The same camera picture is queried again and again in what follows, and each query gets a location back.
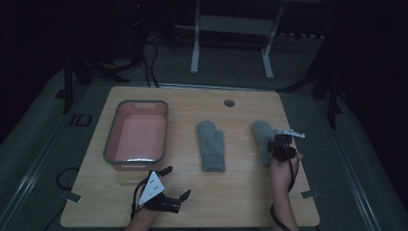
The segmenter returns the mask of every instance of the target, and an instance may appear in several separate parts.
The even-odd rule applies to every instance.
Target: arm
[[[146,208],[141,209],[135,213],[132,221],[124,231],[147,231],[159,213],[159,211],[152,211]]]
[[[297,153],[297,158],[291,159],[293,165],[293,175],[296,174],[299,161],[303,158],[303,155]],[[292,231],[299,230],[296,220],[294,219],[291,201],[289,199],[288,188],[291,183],[291,172],[289,163],[278,162],[275,158],[272,158],[270,163],[270,184],[272,187],[272,199],[273,199],[273,211],[276,217],[285,224]],[[273,230],[282,230],[275,222],[272,226]]]

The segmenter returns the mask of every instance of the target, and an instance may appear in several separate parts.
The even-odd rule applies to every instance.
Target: wooden table
[[[116,171],[105,162],[103,150],[119,102],[125,99],[160,99],[168,103],[165,167],[173,171],[162,178],[165,194],[191,196],[179,214],[161,213],[153,227],[265,227],[269,215],[270,184],[263,167],[252,122],[266,120],[289,129],[280,97],[275,92],[250,90],[197,90],[165,88],[112,88],[72,189],[82,196],[67,201],[61,224],[66,227],[124,227],[130,221],[133,191],[145,171]],[[225,99],[235,101],[226,107]],[[201,170],[195,125],[209,119],[225,138],[223,173]],[[300,165],[290,197],[299,226],[316,226],[319,214]]]

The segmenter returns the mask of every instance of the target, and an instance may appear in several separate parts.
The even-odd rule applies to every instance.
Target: white tag
[[[140,196],[139,205],[142,205],[149,201],[151,198],[155,197],[159,193],[165,190],[156,172],[153,171],[150,174],[149,180],[147,181],[146,186],[144,187],[143,193]]]
[[[295,132],[293,129],[291,129],[291,130],[282,130],[282,129],[276,129],[279,133],[283,133],[283,134],[285,134],[285,135],[291,135],[291,136],[294,136],[294,137],[299,137],[299,138],[305,138],[306,137],[306,135],[303,133],[303,134],[300,134],[300,133],[297,133],[297,132]]]

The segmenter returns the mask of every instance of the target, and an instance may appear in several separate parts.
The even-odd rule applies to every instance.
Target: gray mitten
[[[222,131],[217,130],[212,121],[203,120],[197,123],[195,133],[198,137],[203,171],[225,171],[224,134]]]
[[[262,164],[268,167],[270,165],[270,154],[268,151],[268,142],[274,141],[276,133],[275,129],[272,129],[270,125],[263,120],[257,120],[252,123],[252,130],[255,134],[255,139],[258,143],[259,150],[262,156]]]

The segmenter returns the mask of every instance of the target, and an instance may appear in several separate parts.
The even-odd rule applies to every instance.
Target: black cable
[[[110,71],[113,71],[113,72],[115,72],[115,73],[119,73],[119,72],[122,72],[122,71],[125,71],[125,70],[128,70],[128,69],[134,67],[134,66],[137,65],[139,62],[140,62],[140,61],[132,60],[132,61],[130,61],[130,63],[128,63],[128,64],[124,64],[124,65],[112,67],[112,68],[109,68],[109,70],[110,70]]]
[[[289,162],[289,169],[291,170],[291,184],[289,185],[289,188],[288,188],[288,192],[290,192],[293,185],[294,185],[293,165],[292,165],[291,158],[289,157],[289,154],[288,154],[288,149],[286,149],[285,144],[283,144],[282,146],[283,146],[283,149],[285,150],[285,155],[286,155],[286,158],[288,159],[288,162]]]
[[[63,171],[61,171],[61,172],[57,175],[57,178],[56,178],[57,186],[58,186],[60,189],[63,189],[63,190],[65,190],[65,191],[71,191],[71,190],[72,190],[72,187],[71,187],[71,188],[68,188],[68,187],[63,186],[63,185],[61,184],[60,178],[63,176],[64,173],[66,173],[66,172],[68,172],[68,171],[70,171],[70,170],[79,171],[79,168],[77,168],[77,167],[68,167],[68,168],[64,169]],[[52,217],[52,219],[48,222],[47,226],[45,226],[44,231],[47,231],[47,230],[51,227],[51,225],[54,223],[54,221],[63,213],[64,208],[65,208],[65,205],[58,211],[58,213],[57,213],[55,216]]]
[[[58,213],[48,222],[47,226],[45,226],[44,231],[47,231],[51,224],[54,223],[54,221],[63,213],[65,206],[63,206],[60,211],[58,211]]]
[[[279,225],[279,227],[281,227],[284,231],[291,231],[290,228],[288,228],[285,224],[283,224],[278,217],[275,215],[275,211],[273,210],[273,203],[272,205],[270,205],[270,216],[273,218],[273,220],[275,221],[275,223],[277,225]]]
[[[154,55],[154,57],[153,57],[153,61],[152,61],[151,66],[149,66],[149,65],[147,64],[146,58],[145,58],[144,56],[141,56],[141,60],[142,60],[143,63],[144,63],[145,71],[146,71],[146,83],[147,83],[147,86],[150,87],[150,81],[149,81],[149,70],[150,70],[150,75],[151,75],[151,78],[152,78],[152,80],[153,80],[153,83],[154,83],[154,85],[155,85],[156,88],[159,88],[160,85],[159,85],[159,83],[157,82],[156,77],[154,76],[154,72],[153,72],[153,65],[154,65],[154,63],[156,62],[156,58],[157,58],[157,55],[158,55],[158,53],[159,53],[159,49],[157,48],[157,46],[156,46],[155,44],[153,44],[153,43],[151,43],[151,42],[147,42],[147,44],[152,45],[152,46],[155,48],[156,53],[155,53],[155,55]]]
[[[68,172],[68,171],[70,171],[70,170],[76,170],[77,172],[79,171],[79,169],[78,169],[77,167],[68,167],[68,168],[64,169],[63,171],[61,171],[61,172],[58,174],[58,176],[57,176],[57,178],[56,178],[56,180],[55,180],[56,183],[57,183],[57,186],[60,187],[61,189],[65,190],[65,191],[71,191],[71,190],[72,190],[72,187],[71,187],[71,188],[68,188],[68,187],[63,186],[63,185],[61,184],[60,179],[61,179],[61,177],[63,176],[64,173],[66,173],[66,172]]]
[[[130,219],[131,219],[131,220],[133,219],[133,216],[135,215],[135,213],[137,213],[138,211],[140,211],[141,209],[144,208],[144,206],[143,206],[143,207],[141,207],[141,208],[139,208],[139,209],[136,210],[136,208],[137,208],[137,205],[136,205],[136,196],[137,196],[137,194],[138,194],[139,188],[140,188],[141,186],[145,185],[145,184],[147,183],[147,181],[148,181],[148,177],[145,178],[144,180],[140,181],[140,182],[138,183],[138,185],[136,186],[135,191],[133,192],[132,212],[131,212],[131,215],[130,215]]]
[[[147,44],[153,46],[155,48],[155,50],[156,50],[156,53],[155,53],[155,55],[153,57],[152,65],[150,66],[150,74],[152,76],[152,79],[153,79],[153,82],[154,82],[156,88],[159,88],[160,87],[159,83],[157,82],[157,80],[156,80],[156,78],[154,76],[154,73],[153,73],[153,65],[156,62],[157,55],[159,54],[159,49],[157,48],[157,46],[155,44],[153,44],[151,42],[147,42]]]

